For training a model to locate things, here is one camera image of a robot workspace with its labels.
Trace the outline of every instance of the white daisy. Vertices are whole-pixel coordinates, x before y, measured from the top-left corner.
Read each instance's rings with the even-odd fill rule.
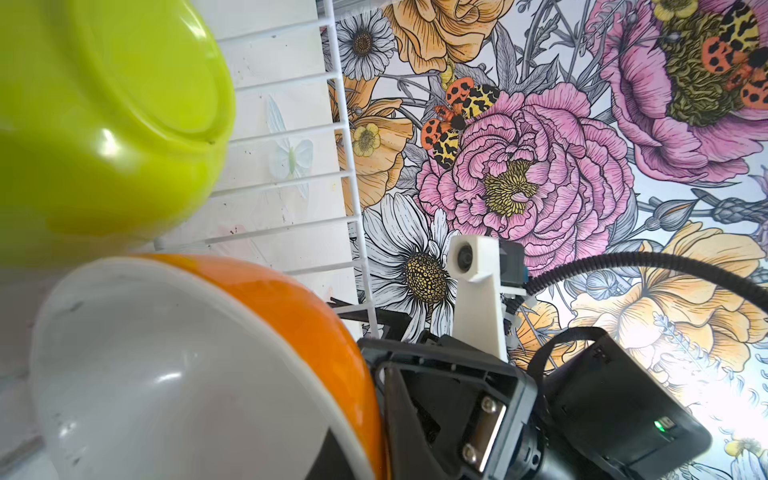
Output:
[[[331,60],[331,43],[328,39],[328,29],[323,27],[320,32],[320,43],[323,46],[323,61],[326,64],[326,71],[333,70],[333,60]]]
[[[370,80],[384,72],[396,44],[392,25],[380,9],[339,20],[336,31],[345,77]]]
[[[445,263],[458,231],[449,232],[443,210],[428,226],[413,199],[402,194],[385,195],[379,206],[380,212],[367,208],[362,214],[375,305],[411,316],[403,341],[415,342],[424,329],[437,336],[450,333],[456,280]]]

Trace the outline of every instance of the pink flower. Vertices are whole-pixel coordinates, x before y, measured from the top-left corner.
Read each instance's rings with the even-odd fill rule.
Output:
[[[464,234],[522,243],[534,275],[602,253],[633,178],[624,141],[589,113],[572,84],[527,97],[502,92],[464,131],[451,170],[424,162],[418,202],[432,215],[444,210]]]
[[[711,18],[712,14],[723,14],[733,0],[699,0],[696,14],[676,19],[677,27],[668,26],[667,30],[666,24],[654,17],[653,6],[640,3],[637,11],[626,15],[623,21],[618,12],[614,13],[612,26],[603,32],[599,15],[609,16],[609,1],[597,1],[586,31],[597,32],[591,45],[593,54],[599,51],[601,37],[605,35],[601,60],[604,69],[600,76],[613,91],[612,111],[621,132],[634,142],[637,167],[656,180],[681,183],[721,182],[745,174],[748,168],[743,157],[762,151],[758,141],[768,140],[768,111],[740,108],[739,102],[735,108],[728,107],[731,104],[724,100],[728,93],[723,93],[719,86],[709,93],[701,88],[684,97],[680,86],[686,86],[685,82],[698,88],[703,81],[715,85],[728,75],[710,74],[703,65],[691,67],[690,62],[685,64],[685,70],[677,67],[700,56],[703,36],[717,34],[713,34],[711,25],[716,31],[719,17],[704,33],[686,29],[703,25],[708,15]],[[768,38],[768,2],[745,2],[758,17],[760,37]],[[627,22],[630,16],[637,20]],[[683,34],[672,32],[681,25]],[[676,42],[679,44],[674,50],[672,46],[664,50],[665,45]],[[624,49],[621,54],[620,44]]]

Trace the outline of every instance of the plastic bowl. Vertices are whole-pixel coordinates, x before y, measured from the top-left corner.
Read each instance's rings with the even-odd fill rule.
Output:
[[[41,308],[30,369],[61,480],[386,477],[357,345],[321,299],[261,266],[82,266]]]
[[[119,253],[205,201],[234,90],[187,2],[5,0],[0,43],[0,267]]]

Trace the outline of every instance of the floral wallpaper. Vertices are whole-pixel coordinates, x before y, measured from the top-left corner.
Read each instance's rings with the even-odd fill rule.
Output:
[[[404,341],[451,332],[457,234],[521,243],[533,276],[639,250],[768,286],[768,0],[402,0],[337,31],[372,300],[412,317]],[[602,327],[713,435],[668,478],[768,480],[765,313],[654,268],[538,300],[512,362]],[[583,348],[559,346],[548,369]]]

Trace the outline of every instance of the camera lens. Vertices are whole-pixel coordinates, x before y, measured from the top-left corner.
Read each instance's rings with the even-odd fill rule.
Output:
[[[468,271],[469,267],[472,266],[472,247],[464,245],[462,248],[458,249],[456,263],[462,272]]]

